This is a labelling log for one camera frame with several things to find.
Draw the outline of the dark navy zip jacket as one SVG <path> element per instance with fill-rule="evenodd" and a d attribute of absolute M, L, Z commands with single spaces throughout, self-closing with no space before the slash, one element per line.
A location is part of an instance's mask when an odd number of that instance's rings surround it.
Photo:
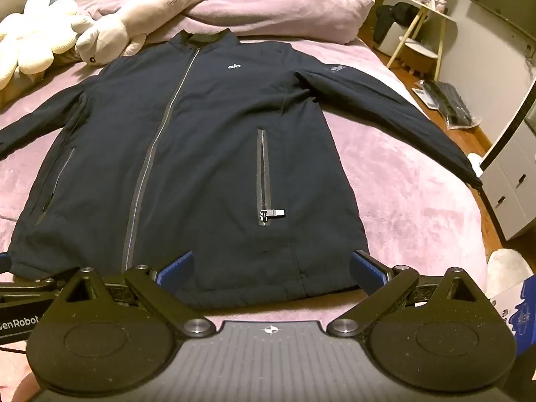
<path fill-rule="evenodd" d="M 191 251 L 175 296 L 194 308 L 354 288 L 350 258 L 368 242 L 323 105 L 481 186 L 462 150 L 369 74 L 228 30 L 181 32 L 2 130 L 3 157 L 58 132 L 14 227 L 12 273 L 117 276 Z"/>

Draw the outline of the black clothes by table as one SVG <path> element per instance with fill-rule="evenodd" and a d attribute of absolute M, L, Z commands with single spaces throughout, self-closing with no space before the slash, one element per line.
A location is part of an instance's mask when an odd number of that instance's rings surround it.
<path fill-rule="evenodd" d="M 405 2 L 378 6 L 375 9 L 374 42 L 380 45 L 394 23 L 409 27 L 418 12 L 419 9 L 416 6 Z"/>

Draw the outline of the purple bed blanket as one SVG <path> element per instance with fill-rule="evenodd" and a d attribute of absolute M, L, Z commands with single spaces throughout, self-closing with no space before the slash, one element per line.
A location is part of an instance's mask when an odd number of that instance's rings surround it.
<path fill-rule="evenodd" d="M 361 40 L 348 46 L 310 40 L 287 42 L 327 64 L 344 64 L 378 78 L 417 102 Z M 1 129 L 32 112 L 55 93 L 98 74 L 78 63 L 65 66 L 11 105 L 1 107 Z M 342 166 L 355 194 L 370 253 L 387 266 L 407 264 L 424 275 L 449 267 L 468 271 L 486 289 L 486 256 L 481 211 L 470 187 L 435 161 L 383 131 L 337 109 L 324 108 Z M 5 251 L 31 184 L 58 132 L 1 162 L 1 251 Z M 361 290 L 235 310 L 206 310 L 217 326 L 223 320 L 320 320 L 323 326 L 365 298 Z"/>

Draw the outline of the white fluffy slipper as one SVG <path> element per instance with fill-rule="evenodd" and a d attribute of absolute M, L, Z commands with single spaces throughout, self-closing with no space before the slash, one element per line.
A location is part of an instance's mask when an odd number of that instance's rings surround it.
<path fill-rule="evenodd" d="M 499 249 L 490 255 L 487 264 L 486 296 L 495 296 L 522 283 L 534 272 L 522 255 L 515 250 Z"/>

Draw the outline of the white drawer cabinet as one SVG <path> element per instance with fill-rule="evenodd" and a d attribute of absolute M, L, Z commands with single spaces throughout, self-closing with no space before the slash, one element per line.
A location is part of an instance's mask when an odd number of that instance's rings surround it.
<path fill-rule="evenodd" d="M 535 227 L 535 91 L 480 164 L 485 200 L 508 241 Z"/>

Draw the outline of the black bag on floor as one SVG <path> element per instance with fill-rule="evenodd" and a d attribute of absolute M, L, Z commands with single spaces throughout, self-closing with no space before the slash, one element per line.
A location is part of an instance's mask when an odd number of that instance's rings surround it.
<path fill-rule="evenodd" d="M 429 109 L 441 115 L 448 130 L 468 130 L 480 125 L 481 119 L 471 114 L 452 84 L 420 80 L 411 89 Z"/>

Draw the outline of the cream flower plush pillow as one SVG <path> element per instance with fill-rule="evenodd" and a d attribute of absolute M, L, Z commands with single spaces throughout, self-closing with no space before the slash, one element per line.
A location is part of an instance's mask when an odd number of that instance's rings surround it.
<path fill-rule="evenodd" d="M 17 73 L 42 73 L 56 55 L 74 48 L 77 33 L 72 23 L 80 14 L 74 0 L 27 0 L 23 12 L 2 20 L 1 87 L 8 86 Z"/>

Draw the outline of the round stool under table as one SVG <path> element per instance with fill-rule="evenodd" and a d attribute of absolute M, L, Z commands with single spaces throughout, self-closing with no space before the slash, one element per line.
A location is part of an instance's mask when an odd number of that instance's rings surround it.
<path fill-rule="evenodd" d="M 438 55 L 413 39 L 407 39 L 399 54 L 401 66 L 410 74 L 432 75 L 437 64 Z"/>

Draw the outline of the long pink plush toy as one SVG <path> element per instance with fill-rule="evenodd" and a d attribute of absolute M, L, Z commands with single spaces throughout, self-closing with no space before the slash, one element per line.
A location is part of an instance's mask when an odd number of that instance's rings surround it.
<path fill-rule="evenodd" d="M 121 55 L 135 55 L 149 34 L 203 0 L 125 0 L 114 13 L 93 20 L 79 16 L 75 52 L 87 64 L 103 66 Z"/>

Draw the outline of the yellow legged side table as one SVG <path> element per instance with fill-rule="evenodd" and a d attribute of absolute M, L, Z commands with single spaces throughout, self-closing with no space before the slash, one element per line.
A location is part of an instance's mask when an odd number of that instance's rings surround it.
<path fill-rule="evenodd" d="M 430 23 L 431 19 L 438 19 L 436 24 L 438 25 L 437 33 L 437 50 L 431 51 L 431 56 L 435 58 L 435 69 L 433 73 L 433 80 L 438 81 L 442 70 L 443 54 L 445 50 L 445 38 L 447 31 L 447 24 L 456 25 L 457 22 L 451 16 L 444 14 L 436 9 L 430 7 L 430 5 L 424 4 L 418 0 L 407 0 L 411 5 L 417 7 L 418 12 L 415 18 L 412 19 L 410 26 L 405 30 L 404 34 L 400 37 L 400 41 L 396 46 L 393 54 L 391 55 L 387 68 L 391 68 L 395 61 L 399 58 L 403 47 L 407 43 L 418 43 L 422 48 L 425 48 L 424 36 L 422 29 L 426 24 Z"/>

